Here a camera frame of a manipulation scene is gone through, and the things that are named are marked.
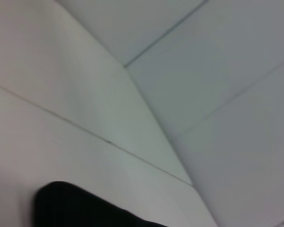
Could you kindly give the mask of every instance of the dark fabric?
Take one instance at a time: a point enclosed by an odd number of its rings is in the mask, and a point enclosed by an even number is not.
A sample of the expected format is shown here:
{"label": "dark fabric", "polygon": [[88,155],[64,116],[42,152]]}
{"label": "dark fabric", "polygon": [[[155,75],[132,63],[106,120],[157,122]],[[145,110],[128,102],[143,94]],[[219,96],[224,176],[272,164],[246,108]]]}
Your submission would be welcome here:
{"label": "dark fabric", "polygon": [[33,227],[164,227],[66,182],[41,188],[33,201]]}

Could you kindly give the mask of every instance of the white ceiling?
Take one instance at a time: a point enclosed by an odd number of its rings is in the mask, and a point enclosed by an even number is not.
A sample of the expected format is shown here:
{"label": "white ceiling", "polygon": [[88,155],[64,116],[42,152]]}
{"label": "white ceiling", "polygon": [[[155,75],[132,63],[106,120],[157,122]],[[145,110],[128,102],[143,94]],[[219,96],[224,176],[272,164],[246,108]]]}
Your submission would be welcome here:
{"label": "white ceiling", "polygon": [[202,0],[58,0],[122,64],[142,52]]}

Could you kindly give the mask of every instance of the black object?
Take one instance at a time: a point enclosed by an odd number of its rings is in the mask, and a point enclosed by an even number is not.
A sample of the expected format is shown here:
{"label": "black object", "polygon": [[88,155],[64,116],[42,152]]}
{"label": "black object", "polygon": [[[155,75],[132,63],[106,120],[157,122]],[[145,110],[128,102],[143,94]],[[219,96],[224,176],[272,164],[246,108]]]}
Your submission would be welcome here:
{"label": "black object", "polygon": [[33,227],[164,227],[67,182],[41,188],[33,201]]}

